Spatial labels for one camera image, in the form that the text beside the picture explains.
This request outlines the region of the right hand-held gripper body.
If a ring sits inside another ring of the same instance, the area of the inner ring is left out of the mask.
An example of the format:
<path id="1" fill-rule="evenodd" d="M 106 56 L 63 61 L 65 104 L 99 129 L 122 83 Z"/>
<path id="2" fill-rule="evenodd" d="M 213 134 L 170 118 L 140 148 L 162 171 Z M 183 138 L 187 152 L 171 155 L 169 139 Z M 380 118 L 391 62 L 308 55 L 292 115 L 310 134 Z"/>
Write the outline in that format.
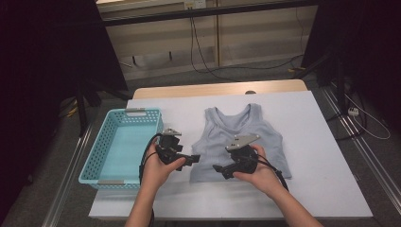
<path id="1" fill-rule="evenodd" d="M 224 168 L 225 175 L 232 175 L 234 172 L 254 173 L 258 158 L 257 153 L 251 148 L 251 143 L 259 138 L 257 134 L 235 136 L 226 147 L 234 163 Z"/>

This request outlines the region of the person's left hand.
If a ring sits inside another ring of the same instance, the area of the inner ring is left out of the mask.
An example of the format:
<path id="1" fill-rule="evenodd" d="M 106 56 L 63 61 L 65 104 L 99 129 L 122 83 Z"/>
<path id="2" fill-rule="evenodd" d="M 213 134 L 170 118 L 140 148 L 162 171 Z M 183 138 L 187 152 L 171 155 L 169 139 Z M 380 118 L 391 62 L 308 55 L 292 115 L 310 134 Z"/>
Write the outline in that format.
<path id="1" fill-rule="evenodd" d="M 143 178 L 141 182 L 141 190 L 145 192 L 157 192 L 158 189 L 166 182 L 170 173 L 183 166 L 184 158 L 164 164 L 156 152 L 156 145 L 151 144 L 146 155 Z"/>

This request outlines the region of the white wall socket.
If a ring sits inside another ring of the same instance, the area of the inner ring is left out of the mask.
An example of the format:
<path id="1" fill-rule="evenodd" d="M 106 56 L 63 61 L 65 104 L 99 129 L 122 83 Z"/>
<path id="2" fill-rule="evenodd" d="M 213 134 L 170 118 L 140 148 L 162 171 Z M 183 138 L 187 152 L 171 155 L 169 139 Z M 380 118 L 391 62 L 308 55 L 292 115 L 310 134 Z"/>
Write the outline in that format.
<path id="1" fill-rule="evenodd" d="M 205 9 L 206 0 L 184 0 L 185 9 Z"/>

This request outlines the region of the white table cover sheet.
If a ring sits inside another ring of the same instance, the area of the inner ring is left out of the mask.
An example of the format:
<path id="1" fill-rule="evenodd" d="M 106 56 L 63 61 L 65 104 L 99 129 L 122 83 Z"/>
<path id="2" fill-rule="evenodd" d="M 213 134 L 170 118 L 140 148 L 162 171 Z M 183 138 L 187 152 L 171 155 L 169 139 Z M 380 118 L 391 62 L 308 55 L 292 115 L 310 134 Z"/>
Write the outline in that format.
<path id="1" fill-rule="evenodd" d="M 317 218 L 368 218 L 372 212 L 311 92 L 237 96 L 133 99 L 131 108 L 157 107 L 164 123 L 182 133 L 189 152 L 204 128 L 204 111 L 240 113 L 262 107 L 264 118 L 283 136 L 292 173 L 290 193 Z M 157 219 L 257 220 L 282 216 L 274 202 L 245 182 L 191 183 L 189 168 L 173 172 L 157 194 Z"/>

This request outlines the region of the grey tank top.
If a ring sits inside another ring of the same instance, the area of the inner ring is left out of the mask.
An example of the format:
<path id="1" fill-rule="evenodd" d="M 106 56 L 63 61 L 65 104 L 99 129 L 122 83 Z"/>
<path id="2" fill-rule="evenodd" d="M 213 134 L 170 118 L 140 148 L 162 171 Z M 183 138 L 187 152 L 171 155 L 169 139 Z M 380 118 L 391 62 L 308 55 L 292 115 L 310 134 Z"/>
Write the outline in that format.
<path id="1" fill-rule="evenodd" d="M 213 165 L 227 166 L 234 161 L 225 149 L 239 135 L 258 135 L 256 143 L 264 148 L 268 161 L 280 170 L 285 179 L 291 179 L 287 158 L 283 152 L 283 136 L 263 118 L 258 104 L 248 104 L 235 115 L 225 115 L 217 107 L 205 110 L 205 127 L 192 152 L 200 156 L 190 173 L 191 183 L 221 182 L 224 177 Z"/>

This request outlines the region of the aluminium floor rail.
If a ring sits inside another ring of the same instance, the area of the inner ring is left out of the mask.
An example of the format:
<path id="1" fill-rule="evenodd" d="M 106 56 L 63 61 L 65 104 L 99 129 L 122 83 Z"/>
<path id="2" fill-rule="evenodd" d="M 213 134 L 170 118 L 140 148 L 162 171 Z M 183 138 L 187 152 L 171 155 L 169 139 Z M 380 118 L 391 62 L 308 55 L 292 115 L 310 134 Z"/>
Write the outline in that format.
<path id="1" fill-rule="evenodd" d="M 80 131 L 78 142 L 75 146 L 71 160 L 69 161 L 68 167 L 65 170 L 61 184 L 53 201 L 51 202 L 50 208 L 46 213 L 42 227 L 57 227 L 63 207 L 70 193 L 71 186 L 75 180 L 75 175 L 78 171 L 78 165 L 82 158 L 82 154 L 87 146 L 89 138 L 91 137 L 92 128 L 93 123 L 89 123 L 83 130 Z"/>
<path id="2" fill-rule="evenodd" d="M 353 116 L 349 116 L 340 112 L 338 99 L 331 89 L 323 88 L 323 96 L 326 98 L 336 117 L 340 120 L 340 123 L 347 132 L 347 135 L 351 137 L 351 140 L 356 145 L 365 162 L 373 171 L 376 179 L 384 189 L 394 208 L 401 215 L 401 188 L 393 180 L 385 167 L 380 163 L 367 141 L 361 135 L 357 135 L 360 131 L 364 131 L 364 129 L 358 129 L 358 122 Z"/>

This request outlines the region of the black horizontal bar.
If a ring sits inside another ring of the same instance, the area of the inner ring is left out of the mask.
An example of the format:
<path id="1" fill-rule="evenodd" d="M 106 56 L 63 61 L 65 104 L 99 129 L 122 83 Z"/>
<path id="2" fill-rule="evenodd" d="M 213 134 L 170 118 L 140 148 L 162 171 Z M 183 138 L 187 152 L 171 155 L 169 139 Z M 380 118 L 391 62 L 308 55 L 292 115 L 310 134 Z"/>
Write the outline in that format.
<path id="1" fill-rule="evenodd" d="M 163 12 L 150 15 L 126 16 L 112 19 L 104 19 L 104 26 L 124 26 L 143 24 L 149 22 L 160 22 L 178 20 L 185 18 L 197 18 L 224 14 L 244 13 L 261 10 L 289 9 L 298 7 L 318 6 L 322 0 L 276 0 L 269 3 L 246 4 L 228 7 L 215 7 L 209 9 L 187 9 L 172 12 Z"/>

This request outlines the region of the person's right hand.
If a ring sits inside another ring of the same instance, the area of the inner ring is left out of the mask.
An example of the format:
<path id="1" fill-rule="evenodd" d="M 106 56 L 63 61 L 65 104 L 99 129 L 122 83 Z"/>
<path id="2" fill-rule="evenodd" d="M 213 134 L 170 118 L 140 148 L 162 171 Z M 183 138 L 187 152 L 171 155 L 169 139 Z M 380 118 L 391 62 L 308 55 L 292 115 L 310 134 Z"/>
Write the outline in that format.
<path id="1" fill-rule="evenodd" d="M 240 181 L 248 182 L 255 188 L 265 193 L 269 198 L 276 198 L 278 192 L 284 191 L 285 188 L 277 178 L 274 171 L 269 167 L 265 166 L 267 161 L 266 152 L 259 145 L 251 145 L 251 148 L 257 152 L 258 161 L 256 170 L 253 174 L 234 172 L 233 176 Z"/>

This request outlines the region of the black curtain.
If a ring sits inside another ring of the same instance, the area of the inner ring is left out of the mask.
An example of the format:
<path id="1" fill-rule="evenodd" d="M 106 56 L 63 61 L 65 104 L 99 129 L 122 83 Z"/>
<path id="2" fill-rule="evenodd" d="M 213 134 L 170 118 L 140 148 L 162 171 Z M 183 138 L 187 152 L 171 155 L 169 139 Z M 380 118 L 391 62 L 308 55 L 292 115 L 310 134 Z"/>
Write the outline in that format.
<path id="1" fill-rule="evenodd" d="M 0 0 L 0 224 L 42 159 L 61 103 L 127 84 L 97 0 Z"/>
<path id="2" fill-rule="evenodd" d="M 401 0 L 321 0 L 302 65 L 326 53 L 401 132 Z"/>

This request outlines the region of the black metal stand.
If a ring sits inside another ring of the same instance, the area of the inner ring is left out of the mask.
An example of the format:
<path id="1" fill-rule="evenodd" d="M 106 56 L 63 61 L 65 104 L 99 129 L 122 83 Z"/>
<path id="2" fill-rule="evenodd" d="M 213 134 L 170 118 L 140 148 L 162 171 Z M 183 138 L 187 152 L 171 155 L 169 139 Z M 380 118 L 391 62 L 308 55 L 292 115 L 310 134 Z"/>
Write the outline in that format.
<path id="1" fill-rule="evenodd" d="M 339 55 L 333 52 L 323 54 L 301 73 L 296 74 L 294 78 L 303 79 L 310 73 L 316 74 L 318 84 L 321 86 L 329 85 L 331 82 L 334 82 L 338 106 L 340 111 L 344 113 L 346 110 L 344 69 L 343 62 Z"/>

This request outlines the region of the light blue plastic basket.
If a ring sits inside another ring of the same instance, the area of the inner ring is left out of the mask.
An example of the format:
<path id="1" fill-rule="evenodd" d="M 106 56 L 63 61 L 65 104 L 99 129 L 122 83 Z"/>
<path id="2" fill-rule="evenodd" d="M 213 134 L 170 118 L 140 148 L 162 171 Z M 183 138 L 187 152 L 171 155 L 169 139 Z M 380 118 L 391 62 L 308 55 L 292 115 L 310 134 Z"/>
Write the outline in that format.
<path id="1" fill-rule="evenodd" d="M 157 108 L 108 111 L 78 181 L 95 189 L 137 189 L 147 144 L 163 129 Z"/>

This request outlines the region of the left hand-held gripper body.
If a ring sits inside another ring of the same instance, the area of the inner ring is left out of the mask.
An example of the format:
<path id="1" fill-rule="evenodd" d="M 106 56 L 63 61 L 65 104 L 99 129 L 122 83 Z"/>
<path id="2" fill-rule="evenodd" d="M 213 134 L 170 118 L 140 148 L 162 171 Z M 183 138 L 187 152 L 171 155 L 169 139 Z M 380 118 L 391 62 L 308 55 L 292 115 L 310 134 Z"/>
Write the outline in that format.
<path id="1" fill-rule="evenodd" d="M 159 159 L 165 164 L 171 164 L 180 158 L 184 158 L 181 154 L 183 146 L 179 144 L 179 136 L 182 134 L 171 128 L 164 130 L 156 145 L 156 151 Z"/>

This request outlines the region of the black tripod stand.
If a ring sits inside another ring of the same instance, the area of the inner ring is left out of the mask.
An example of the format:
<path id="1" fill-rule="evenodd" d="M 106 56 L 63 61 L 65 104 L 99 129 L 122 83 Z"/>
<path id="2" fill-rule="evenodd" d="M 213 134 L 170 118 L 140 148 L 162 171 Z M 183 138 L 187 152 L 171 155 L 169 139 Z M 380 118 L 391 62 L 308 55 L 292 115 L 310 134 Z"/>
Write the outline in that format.
<path id="1" fill-rule="evenodd" d="M 102 84 L 95 79 L 80 79 L 77 82 L 76 90 L 80 137 L 82 137 L 89 128 L 88 118 L 85 111 L 85 102 L 88 102 L 90 106 L 98 107 L 101 104 L 101 98 L 97 93 L 98 91 L 106 92 L 107 94 L 117 97 L 121 100 L 128 101 L 130 99 L 128 95 L 125 95 L 122 92 L 111 88 L 110 86 Z"/>

